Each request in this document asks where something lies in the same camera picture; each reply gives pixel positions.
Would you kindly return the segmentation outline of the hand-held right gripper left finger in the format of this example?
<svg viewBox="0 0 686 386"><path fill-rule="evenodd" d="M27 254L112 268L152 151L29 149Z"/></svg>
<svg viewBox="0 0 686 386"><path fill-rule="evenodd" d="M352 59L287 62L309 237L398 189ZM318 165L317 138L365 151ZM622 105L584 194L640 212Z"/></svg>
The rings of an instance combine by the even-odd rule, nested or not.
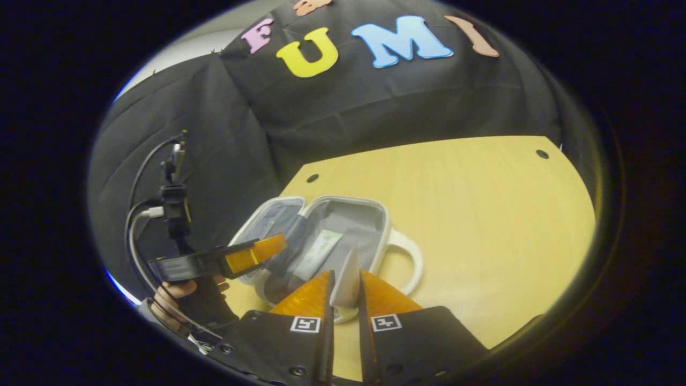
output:
<svg viewBox="0 0 686 386"><path fill-rule="evenodd" d="M329 385L334 317L329 297L335 274L326 271L267 312L250 311L209 352L211 361L254 385Z"/></svg>

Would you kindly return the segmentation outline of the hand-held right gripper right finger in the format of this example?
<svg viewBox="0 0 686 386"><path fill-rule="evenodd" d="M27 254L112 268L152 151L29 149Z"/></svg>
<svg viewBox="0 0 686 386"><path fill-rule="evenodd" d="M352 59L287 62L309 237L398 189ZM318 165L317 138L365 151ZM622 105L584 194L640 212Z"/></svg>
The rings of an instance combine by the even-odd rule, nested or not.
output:
<svg viewBox="0 0 686 386"><path fill-rule="evenodd" d="M489 350L445 306L420 306L379 276L359 274L365 385L451 385Z"/></svg>

